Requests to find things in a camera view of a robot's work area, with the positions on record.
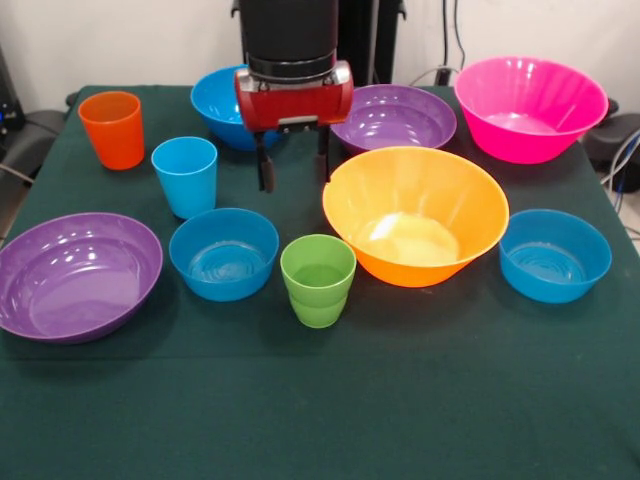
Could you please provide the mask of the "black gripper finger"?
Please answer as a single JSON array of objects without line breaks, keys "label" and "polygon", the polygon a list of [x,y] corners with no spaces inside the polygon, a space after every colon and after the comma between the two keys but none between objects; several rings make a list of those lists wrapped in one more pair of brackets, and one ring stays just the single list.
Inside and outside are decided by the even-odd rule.
[{"label": "black gripper finger", "polygon": [[273,162],[267,154],[264,136],[264,132],[256,132],[254,134],[257,154],[259,189],[267,193],[272,193],[275,188],[274,169]]},{"label": "black gripper finger", "polygon": [[328,125],[319,126],[317,152],[315,155],[316,176],[322,183],[330,181],[329,143],[330,127]]}]

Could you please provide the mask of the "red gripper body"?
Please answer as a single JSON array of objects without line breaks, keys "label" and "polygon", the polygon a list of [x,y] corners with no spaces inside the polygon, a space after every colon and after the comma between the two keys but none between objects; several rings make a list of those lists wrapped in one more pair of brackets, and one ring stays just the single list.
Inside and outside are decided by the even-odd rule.
[{"label": "red gripper body", "polygon": [[299,84],[261,80],[249,68],[240,68],[234,74],[234,87],[244,126],[251,132],[342,123],[354,97],[351,68],[344,60],[337,61],[328,75]]}]

